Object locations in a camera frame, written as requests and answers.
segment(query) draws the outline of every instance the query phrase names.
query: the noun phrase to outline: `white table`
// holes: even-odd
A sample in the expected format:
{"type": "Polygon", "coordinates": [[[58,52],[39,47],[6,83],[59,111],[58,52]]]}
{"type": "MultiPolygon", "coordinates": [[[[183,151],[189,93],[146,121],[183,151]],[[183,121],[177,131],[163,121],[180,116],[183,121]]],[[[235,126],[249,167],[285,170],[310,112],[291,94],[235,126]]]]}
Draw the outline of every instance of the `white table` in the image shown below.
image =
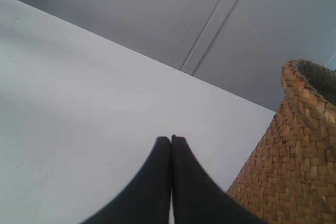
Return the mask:
{"type": "Polygon", "coordinates": [[[160,135],[185,136],[226,190],[273,114],[0,0],[0,223],[86,219],[132,179],[160,135]]]}

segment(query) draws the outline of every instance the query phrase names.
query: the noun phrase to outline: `wicker basket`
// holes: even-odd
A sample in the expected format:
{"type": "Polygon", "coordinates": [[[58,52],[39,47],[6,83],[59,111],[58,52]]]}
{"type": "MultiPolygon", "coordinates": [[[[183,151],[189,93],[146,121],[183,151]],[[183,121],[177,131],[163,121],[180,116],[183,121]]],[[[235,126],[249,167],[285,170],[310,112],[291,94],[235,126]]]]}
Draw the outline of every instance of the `wicker basket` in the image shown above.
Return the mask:
{"type": "Polygon", "coordinates": [[[282,69],[286,97],[227,191],[268,223],[336,223],[336,73],[282,69]]]}

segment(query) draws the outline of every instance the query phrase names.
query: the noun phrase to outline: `woven basket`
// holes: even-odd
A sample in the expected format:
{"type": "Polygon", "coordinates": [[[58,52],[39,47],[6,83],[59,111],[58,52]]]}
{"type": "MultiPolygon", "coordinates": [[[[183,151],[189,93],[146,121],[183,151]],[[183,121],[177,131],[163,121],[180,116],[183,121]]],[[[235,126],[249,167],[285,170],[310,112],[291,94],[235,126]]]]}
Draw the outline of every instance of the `woven basket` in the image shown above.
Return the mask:
{"type": "Polygon", "coordinates": [[[286,97],[227,193],[268,223],[336,223],[336,73],[282,68],[286,97]]]}

